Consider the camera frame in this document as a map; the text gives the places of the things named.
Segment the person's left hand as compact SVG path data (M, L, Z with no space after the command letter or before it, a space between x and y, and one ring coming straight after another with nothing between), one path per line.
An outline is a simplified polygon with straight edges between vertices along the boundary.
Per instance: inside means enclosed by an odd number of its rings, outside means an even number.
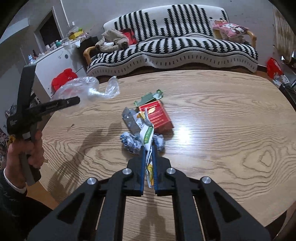
M34 142L16 139L9 145L4 173L11 184L20 189L26 186L26 178L19 158L21 153L30 155L29 165L36 169L41 168L45 160L42 144L42 132L37 131Z

